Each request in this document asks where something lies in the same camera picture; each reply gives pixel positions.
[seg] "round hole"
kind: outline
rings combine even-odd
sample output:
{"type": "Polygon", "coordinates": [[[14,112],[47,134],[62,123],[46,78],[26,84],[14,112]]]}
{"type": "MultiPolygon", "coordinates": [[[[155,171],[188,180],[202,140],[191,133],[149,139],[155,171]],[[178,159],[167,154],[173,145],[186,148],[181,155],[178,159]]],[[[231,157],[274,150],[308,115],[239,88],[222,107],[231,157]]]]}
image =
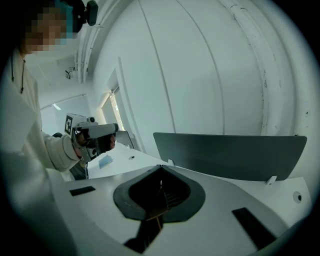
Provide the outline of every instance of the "round hole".
{"type": "Polygon", "coordinates": [[[293,193],[293,200],[297,203],[297,204],[300,204],[301,201],[302,201],[302,195],[296,191],[293,193]]]}

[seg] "sleeve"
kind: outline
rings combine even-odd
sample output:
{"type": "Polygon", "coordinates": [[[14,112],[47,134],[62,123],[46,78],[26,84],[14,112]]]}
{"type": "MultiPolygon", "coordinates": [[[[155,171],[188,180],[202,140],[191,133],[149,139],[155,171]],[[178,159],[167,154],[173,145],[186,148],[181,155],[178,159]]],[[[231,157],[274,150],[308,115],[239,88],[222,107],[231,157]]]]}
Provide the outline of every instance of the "sleeve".
{"type": "Polygon", "coordinates": [[[67,135],[56,138],[42,132],[42,136],[48,155],[56,170],[61,172],[70,170],[79,161],[71,139],[67,135]]]}

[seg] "black rectangular slot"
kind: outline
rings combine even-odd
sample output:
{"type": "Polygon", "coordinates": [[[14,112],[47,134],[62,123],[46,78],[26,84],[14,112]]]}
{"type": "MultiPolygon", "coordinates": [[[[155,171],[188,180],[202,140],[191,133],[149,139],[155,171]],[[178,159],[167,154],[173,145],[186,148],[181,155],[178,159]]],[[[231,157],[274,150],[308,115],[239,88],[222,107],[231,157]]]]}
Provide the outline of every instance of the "black rectangular slot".
{"type": "Polygon", "coordinates": [[[233,210],[232,213],[258,250],[261,250],[276,240],[274,235],[271,234],[247,208],[236,209],[233,210]]]}
{"type": "Polygon", "coordinates": [[[94,190],[96,190],[96,189],[93,186],[85,186],[85,187],[82,187],[82,188],[77,188],[77,189],[70,190],[70,193],[74,197],[74,196],[85,194],[85,193],[88,193],[88,192],[91,192],[91,191],[94,191],[94,190]]]}

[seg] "dark gray panel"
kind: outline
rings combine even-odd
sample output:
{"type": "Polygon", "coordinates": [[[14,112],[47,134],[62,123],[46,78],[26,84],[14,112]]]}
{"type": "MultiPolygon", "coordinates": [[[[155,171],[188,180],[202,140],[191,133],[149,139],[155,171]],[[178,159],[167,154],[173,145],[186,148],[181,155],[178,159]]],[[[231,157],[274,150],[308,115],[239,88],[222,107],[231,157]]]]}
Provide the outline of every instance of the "dark gray panel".
{"type": "Polygon", "coordinates": [[[305,136],[232,136],[153,134],[163,161],[218,177],[283,181],[296,166],[307,142],[305,136]]]}

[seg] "white curved wall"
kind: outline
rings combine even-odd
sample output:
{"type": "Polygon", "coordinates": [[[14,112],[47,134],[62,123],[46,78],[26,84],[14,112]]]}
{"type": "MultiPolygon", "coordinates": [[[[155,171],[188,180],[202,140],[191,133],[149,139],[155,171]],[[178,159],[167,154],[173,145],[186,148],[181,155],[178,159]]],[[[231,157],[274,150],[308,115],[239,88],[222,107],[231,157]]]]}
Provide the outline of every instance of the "white curved wall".
{"type": "Polygon", "coordinates": [[[100,52],[97,99],[120,58],[132,132],[159,157],[154,132],[260,135],[263,86],[256,57],[218,1],[135,0],[100,52]]]}
{"type": "Polygon", "coordinates": [[[272,1],[253,3],[266,16],[281,38],[295,82],[293,134],[306,136],[307,143],[290,178],[303,177],[313,202],[320,184],[320,69],[318,62],[295,24],[272,1]]]}

